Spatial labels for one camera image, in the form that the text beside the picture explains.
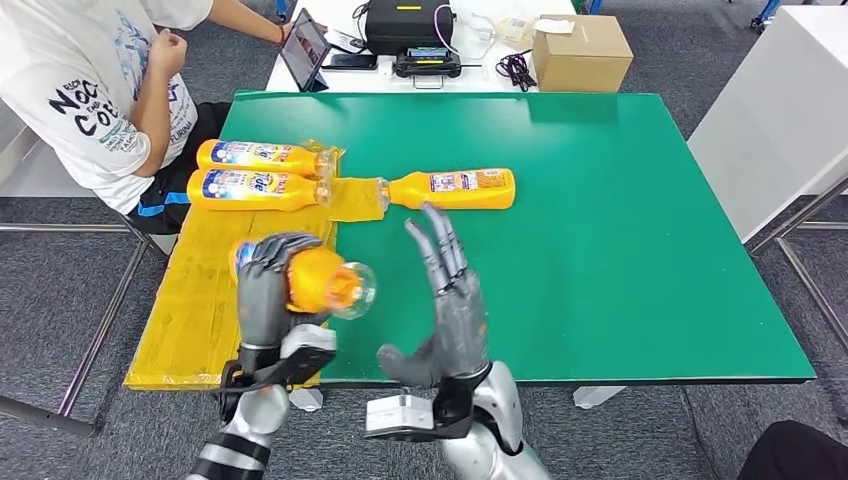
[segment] yellow tape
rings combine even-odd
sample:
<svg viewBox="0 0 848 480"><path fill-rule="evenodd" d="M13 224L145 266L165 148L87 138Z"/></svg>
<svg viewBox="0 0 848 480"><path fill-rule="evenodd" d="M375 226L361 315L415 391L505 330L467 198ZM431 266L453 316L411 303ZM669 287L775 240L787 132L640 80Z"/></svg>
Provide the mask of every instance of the yellow tape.
<svg viewBox="0 0 848 480"><path fill-rule="evenodd" d="M377 192L376 178L336 178L330 200L330 220L367 222L382 220L384 209Z"/></svg>
<svg viewBox="0 0 848 480"><path fill-rule="evenodd" d="M310 232L335 248L335 224L326 208L293 213L192 208L124 385L134 390L218 386L239 341L230 250L237 242L292 230Z"/></svg>

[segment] yellow mat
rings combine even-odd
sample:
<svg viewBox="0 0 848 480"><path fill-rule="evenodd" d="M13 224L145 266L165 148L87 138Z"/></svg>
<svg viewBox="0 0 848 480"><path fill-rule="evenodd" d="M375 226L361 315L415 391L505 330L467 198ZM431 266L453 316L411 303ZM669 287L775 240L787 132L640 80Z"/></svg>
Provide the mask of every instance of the yellow mat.
<svg viewBox="0 0 848 480"><path fill-rule="evenodd" d="M238 322L230 250L237 242L307 231L335 247L329 209L284 212L189 211L124 380L134 390L204 390L236 357Z"/></svg>

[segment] black case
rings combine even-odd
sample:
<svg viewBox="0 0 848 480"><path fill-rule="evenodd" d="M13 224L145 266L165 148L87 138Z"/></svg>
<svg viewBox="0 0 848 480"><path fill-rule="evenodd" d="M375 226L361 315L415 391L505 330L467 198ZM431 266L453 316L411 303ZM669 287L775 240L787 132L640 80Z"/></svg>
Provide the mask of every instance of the black case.
<svg viewBox="0 0 848 480"><path fill-rule="evenodd" d="M445 0L371 0L365 19L368 49L375 55L397 55L406 48L441 47L433 25L436 7ZM450 45L453 12L439 10L439 31Z"/></svg>

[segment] gray carpet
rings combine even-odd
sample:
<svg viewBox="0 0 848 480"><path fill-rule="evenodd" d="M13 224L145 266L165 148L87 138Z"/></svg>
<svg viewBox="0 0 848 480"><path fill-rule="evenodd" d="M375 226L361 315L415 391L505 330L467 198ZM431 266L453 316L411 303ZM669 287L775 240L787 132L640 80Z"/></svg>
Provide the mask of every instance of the gray carpet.
<svg viewBox="0 0 848 480"><path fill-rule="evenodd" d="M607 0L602 13L618 17L635 54L623 89L659 92L688 135L756 41L746 25L760 8L753 0ZM186 36L184 76L196 101L264 86L272 47L214 25ZM840 200L823 217L844 218L846 207ZM27 221L116 218L93 199L0 198L0 222ZM801 232L791 242L848 318L848 286L841 282L848 234ZM123 234L0 234L0 394L58 406L133 247ZM522 388L527 439L555 478L734 478L765 427L788 418L847 440L839 419L848 418L848 357L779 252L770 249L756 265L821 379L628 388L589 411L572 405L573 387ZM163 271L144 258L75 409L76 417L97 421L99 436L81 439L0 418L0 477L179 478L190 468L216 427L211 396L120 385ZM365 402L388 393L329 390L324 409L294 412L275 441L267 478L453 478L433 445L362 439Z"/></svg>

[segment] white t-shirt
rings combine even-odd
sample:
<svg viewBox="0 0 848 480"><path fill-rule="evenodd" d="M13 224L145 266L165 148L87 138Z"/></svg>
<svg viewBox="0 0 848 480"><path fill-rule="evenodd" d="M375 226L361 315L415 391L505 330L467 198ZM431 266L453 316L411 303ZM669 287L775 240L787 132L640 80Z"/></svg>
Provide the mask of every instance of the white t-shirt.
<svg viewBox="0 0 848 480"><path fill-rule="evenodd" d="M129 122L153 24L188 30L212 0L0 0L0 97L68 173L127 214L152 178L133 175L150 139ZM197 110L180 75L170 85L171 141L182 152Z"/></svg>

